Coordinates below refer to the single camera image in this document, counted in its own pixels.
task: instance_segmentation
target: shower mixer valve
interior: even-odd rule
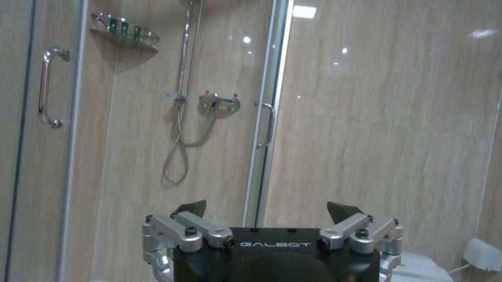
[[[328,228],[226,227],[203,219],[206,201],[147,216],[143,257],[159,282],[389,282],[401,264],[398,220],[328,203]]]
[[[234,94],[232,98],[223,98],[218,93],[206,91],[206,94],[199,96],[199,102],[203,109],[210,107],[215,107],[216,109],[224,108],[232,113],[240,109],[240,101],[236,98],[236,94]]]

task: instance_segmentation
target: white cable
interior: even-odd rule
[[[465,269],[465,268],[467,268],[467,267],[470,267],[471,265],[467,263],[466,265],[463,265],[463,266],[461,266],[461,267],[458,267],[458,268],[455,268],[455,269],[451,269],[447,273],[449,274],[451,274],[451,273],[454,273],[454,272],[457,272],[457,271],[461,271],[462,269]]]

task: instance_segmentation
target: glass shelf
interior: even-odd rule
[[[115,46],[158,52],[154,45],[160,38],[152,31],[107,13],[91,14],[91,16],[93,25],[89,30]]]

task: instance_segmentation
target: glass panel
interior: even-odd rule
[[[36,1],[8,281],[56,281],[57,276],[79,7],[77,0]],[[64,53],[61,57],[69,60],[64,61],[60,56],[51,59],[48,95],[41,107],[43,55],[45,50],[57,53],[55,46],[68,50],[69,58]],[[47,111],[51,118],[60,119],[61,126],[48,127],[39,111]]]
[[[12,195],[25,94],[32,0],[5,0],[0,8],[0,277],[5,275]]]
[[[275,15],[274,23],[271,27],[271,38],[268,45],[268,57],[267,65],[264,70],[263,85],[262,85],[262,111],[259,113],[259,126],[256,129],[256,145],[254,149],[254,159],[252,159],[252,169],[250,171],[248,178],[248,196],[246,202],[246,214],[244,214],[244,226],[256,226],[259,205],[264,204],[260,202],[260,194],[267,193],[262,190],[262,187],[267,187],[266,183],[268,175],[263,175],[263,168],[266,162],[271,162],[272,152],[272,137],[274,137],[274,125],[276,120],[276,103],[280,97],[276,96],[276,87],[279,77],[279,67],[282,56],[286,55],[287,39],[290,19],[288,17],[288,7],[292,5],[291,1],[278,0],[275,1]]]
[[[331,200],[399,218],[405,249],[461,264],[499,105],[501,3],[295,2],[266,226],[330,226]]]
[[[227,226],[243,222],[272,1],[194,1],[188,46],[194,44],[200,2],[204,5],[194,61],[190,67],[188,56],[186,64],[188,85],[178,93],[182,31],[191,1],[156,1],[148,5],[144,1],[123,1],[121,9],[111,11],[159,35],[156,53],[120,49],[88,36],[88,42],[104,48],[92,47],[87,60],[107,57],[103,54],[109,49],[115,55],[109,64],[112,86],[103,93],[111,101],[105,140],[100,140],[105,143],[104,163],[97,164],[103,165],[103,176],[93,281],[155,281],[151,267],[138,263],[143,256],[140,224],[148,214],[170,214],[182,203],[206,199],[208,220]],[[109,70],[108,65],[96,63],[96,67],[103,72]],[[222,98],[238,98],[240,109],[235,113],[224,106],[218,110],[206,142],[186,146],[187,176],[179,184],[170,183],[162,179],[163,165],[178,137],[180,103],[187,109],[183,141],[192,143],[211,127],[211,115],[200,101],[214,92]],[[166,170],[172,179],[184,172],[180,148]]]

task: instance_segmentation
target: door frame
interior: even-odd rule
[[[243,226],[263,226],[294,4],[295,0],[274,0],[262,90],[258,101],[258,116],[246,191]],[[271,110],[275,114],[272,119],[268,119],[268,122],[262,124],[264,100],[268,101],[272,108]],[[267,136],[270,140],[267,146],[259,145],[259,137],[263,136]]]

